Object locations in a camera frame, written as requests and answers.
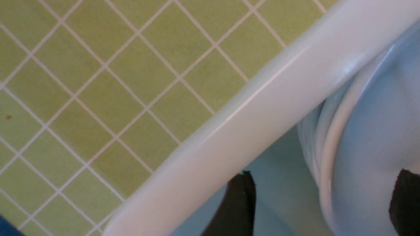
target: green tiled floor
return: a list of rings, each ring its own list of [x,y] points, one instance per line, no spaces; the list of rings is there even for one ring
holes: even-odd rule
[[[28,236],[100,235],[281,41],[321,17],[315,1],[0,1],[0,214]],[[57,25],[51,9],[68,18]]]

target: toilet bowl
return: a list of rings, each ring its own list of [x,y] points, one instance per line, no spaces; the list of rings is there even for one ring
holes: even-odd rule
[[[420,22],[299,124],[305,160],[336,235],[396,235],[402,168],[420,173]]]
[[[233,176],[378,58],[419,19],[418,0],[339,1],[180,145],[114,213],[104,235],[173,233]],[[325,143],[332,143],[329,137],[327,132]],[[326,156],[327,150],[332,149],[323,148],[321,155]],[[342,159],[337,155],[337,164]],[[331,161],[320,163],[320,175],[315,176],[320,192],[338,188],[325,181],[331,175],[322,174],[332,173],[325,170],[336,174]],[[320,203],[328,226],[338,233],[342,227],[336,227],[334,220],[341,216],[339,211],[336,215],[326,213],[336,209],[334,196],[320,195]]]

